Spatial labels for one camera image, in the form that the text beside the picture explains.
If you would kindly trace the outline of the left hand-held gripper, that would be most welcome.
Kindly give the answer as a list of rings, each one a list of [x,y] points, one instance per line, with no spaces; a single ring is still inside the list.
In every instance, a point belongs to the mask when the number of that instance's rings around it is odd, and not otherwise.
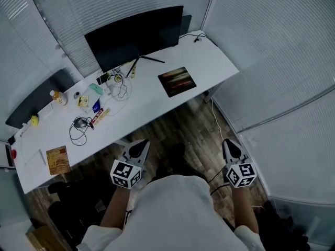
[[[110,171],[114,185],[131,189],[142,178],[144,163],[150,147],[148,139],[127,144],[121,155],[114,160]]]

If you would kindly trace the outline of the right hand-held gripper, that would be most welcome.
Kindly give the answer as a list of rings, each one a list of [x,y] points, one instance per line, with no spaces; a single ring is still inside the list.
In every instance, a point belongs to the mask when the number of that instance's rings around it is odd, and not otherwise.
[[[234,188],[251,185],[257,177],[257,173],[244,148],[236,141],[224,139],[222,153],[226,162],[222,169],[224,182]]]

